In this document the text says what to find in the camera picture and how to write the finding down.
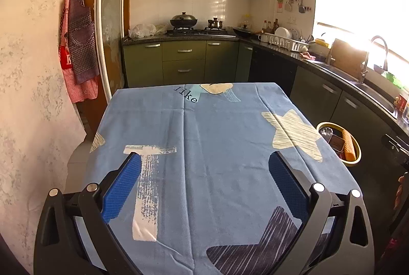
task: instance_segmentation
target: cabinet handle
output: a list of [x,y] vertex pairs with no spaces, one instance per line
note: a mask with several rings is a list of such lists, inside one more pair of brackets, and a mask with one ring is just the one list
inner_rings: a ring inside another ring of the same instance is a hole
[[349,99],[345,99],[345,102],[347,102],[350,106],[352,106],[354,109],[358,108],[358,105],[356,105],[355,103],[353,103],[353,101],[350,101]]
[[325,84],[322,84],[322,87],[323,87],[325,90],[328,90],[328,91],[329,91],[330,93],[332,93],[332,94],[335,94],[335,93],[336,93],[336,91],[335,91],[334,89],[328,87],[328,86],[325,85]]

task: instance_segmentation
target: dish rack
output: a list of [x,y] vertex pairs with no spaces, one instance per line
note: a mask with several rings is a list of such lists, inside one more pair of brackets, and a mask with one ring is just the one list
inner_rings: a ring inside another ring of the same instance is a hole
[[274,34],[265,33],[267,35],[267,42],[271,45],[276,45],[281,48],[285,48],[289,51],[301,52],[301,48],[306,46],[307,48],[309,45],[302,41],[296,41],[294,39],[288,39],[285,37],[281,37]]

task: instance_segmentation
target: wooden cutting board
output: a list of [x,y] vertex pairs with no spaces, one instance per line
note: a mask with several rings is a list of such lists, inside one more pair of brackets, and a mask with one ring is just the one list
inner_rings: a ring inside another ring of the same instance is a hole
[[331,65],[359,79],[361,77],[361,63],[365,61],[367,52],[351,46],[349,43],[335,39],[331,47],[331,57],[335,61]]

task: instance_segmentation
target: blue gripper pad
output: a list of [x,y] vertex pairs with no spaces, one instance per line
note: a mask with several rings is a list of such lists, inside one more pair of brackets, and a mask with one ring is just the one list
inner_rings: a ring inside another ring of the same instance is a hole
[[287,165],[275,152],[271,154],[268,160],[268,169],[292,215],[299,218],[302,223],[307,223],[308,196],[304,193],[289,168],[287,168]]
[[101,214],[106,223],[118,217],[126,198],[141,174],[141,169],[141,156],[134,154],[105,193]]

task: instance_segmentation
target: orange corn-shaped object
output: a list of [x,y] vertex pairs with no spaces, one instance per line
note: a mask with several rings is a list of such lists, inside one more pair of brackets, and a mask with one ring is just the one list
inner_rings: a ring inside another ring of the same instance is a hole
[[342,131],[342,138],[345,141],[345,146],[344,146],[345,159],[348,162],[356,161],[357,156],[355,154],[355,149],[354,149],[354,145],[352,143],[351,134],[349,134],[349,132],[347,130],[343,130]]

